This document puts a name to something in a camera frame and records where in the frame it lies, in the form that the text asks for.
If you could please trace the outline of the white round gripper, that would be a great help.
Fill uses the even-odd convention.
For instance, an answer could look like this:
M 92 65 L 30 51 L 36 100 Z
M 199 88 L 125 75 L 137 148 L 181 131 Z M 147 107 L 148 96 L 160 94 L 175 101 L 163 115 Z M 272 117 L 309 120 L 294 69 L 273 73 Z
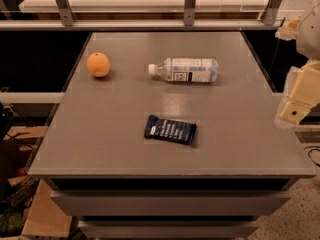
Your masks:
M 320 3 L 294 16 L 278 28 L 275 37 L 296 38 L 297 51 L 308 59 L 320 59 Z M 301 68 L 292 66 L 287 74 L 274 124 L 282 129 L 297 126 L 320 103 L 320 61 L 308 60 Z

